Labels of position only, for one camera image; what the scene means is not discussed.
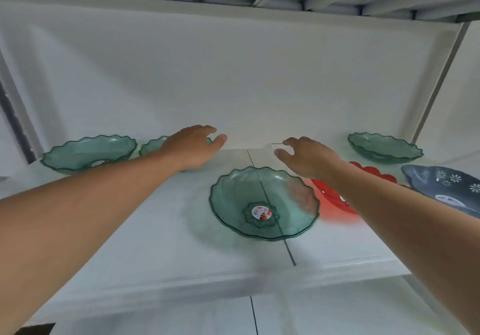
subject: white flower pattern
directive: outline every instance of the white flower pattern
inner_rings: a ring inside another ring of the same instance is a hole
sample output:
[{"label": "white flower pattern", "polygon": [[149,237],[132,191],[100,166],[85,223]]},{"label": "white flower pattern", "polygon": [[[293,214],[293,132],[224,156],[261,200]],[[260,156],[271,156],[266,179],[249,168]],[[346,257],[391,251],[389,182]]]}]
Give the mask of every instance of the white flower pattern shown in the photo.
[{"label": "white flower pattern", "polygon": [[441,181],[442,179],[447,178],[447,173],[445,173],[444,171],[437,171],[435,177],[437,177],[438,181]]},{"label": "white flower pattern", "polygon": [[453,183],[458,183],[458,182],[461,182],[462,181],[462,177],[458,174],[452,174],[450,176],[450,180],[453,182]]},{"label": "white flower pattern", "polygon": [[470,187],[470,191],[475,192],[475,193],[480,193],[480,184],[474,183]]}]

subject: fruit image on label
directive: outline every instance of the fruit image on label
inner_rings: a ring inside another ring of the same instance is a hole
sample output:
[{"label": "fruit image on label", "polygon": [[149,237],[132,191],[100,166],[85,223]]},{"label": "fruit image on label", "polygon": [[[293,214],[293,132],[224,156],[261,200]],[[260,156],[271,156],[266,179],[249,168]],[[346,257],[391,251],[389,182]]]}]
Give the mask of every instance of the fruit image on label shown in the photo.
[{"label": "fruit image on label", "polygon": [[257,220],[265,221],[272,217],[272,211],[266,206],[256,206],[251,211],[253,217]]}]

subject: red scalloped plate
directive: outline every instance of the red scalloped plate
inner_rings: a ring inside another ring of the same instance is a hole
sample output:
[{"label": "red scalloped plate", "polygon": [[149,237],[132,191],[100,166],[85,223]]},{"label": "red scalloped plate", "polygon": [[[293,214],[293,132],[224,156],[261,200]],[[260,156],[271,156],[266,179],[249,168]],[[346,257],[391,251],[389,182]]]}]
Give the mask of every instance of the red scalloped plate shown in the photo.
[{"label": "red scalloped plate", "polygon": [[[361,164],[359,164],[355,161],[351,161],[350,163],[353,164],[354,166],[360,168],[361,170],[363,170],[365,172],[368,172],[370,174],[376,175],[377,177],[380,177],[380,178],[382,178],[386,181],[397,183],[397,179],[395,177],[393,177],[393,175],[381,174],[380,171],[375,167],[362,167]],[[351,207],[347,203],[347,201],[345,201],[345,199],[342,196],[340,196],[332,187],[330,187],[325,182],[320,181],[318,179],[312,179],[311,181],[320,190],[322,195],[328,201],[330,201],[330,203],[332,203],[334,206],[338,207],[339,209],[341,209],[344,212],[357,214],[357,211],[355,211],[353,209],[353,207]]]}]

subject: person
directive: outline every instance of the person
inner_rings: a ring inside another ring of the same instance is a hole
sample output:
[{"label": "person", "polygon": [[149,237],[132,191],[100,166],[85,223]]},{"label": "person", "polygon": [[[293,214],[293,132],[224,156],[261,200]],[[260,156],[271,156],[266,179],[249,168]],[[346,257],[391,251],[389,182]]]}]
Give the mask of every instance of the person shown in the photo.
[{"label": "person", "polygon": [[[225,144],[192,126],[146,156],[103,165],[0,200],[0,335],[22,326],[172,175],[200,168]],[[325,181],[471,332],[480,334],[480,220],[288,138],[292,171]]]}]

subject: right hand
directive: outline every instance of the right hand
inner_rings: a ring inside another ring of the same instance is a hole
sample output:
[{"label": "right hand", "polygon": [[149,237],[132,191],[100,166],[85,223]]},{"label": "right hand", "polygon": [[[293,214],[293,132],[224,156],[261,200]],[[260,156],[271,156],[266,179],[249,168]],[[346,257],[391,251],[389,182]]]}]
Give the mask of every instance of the right hand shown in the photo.
[{"label": "right hand", "polygon": [[294,155],[284,149],[276,149],[275,155],[288,168],[305,178],[328,181],[333,170],[344,163],[332,149],[305,136],[299,139],[290,137],[283,144],[291,146]]}]

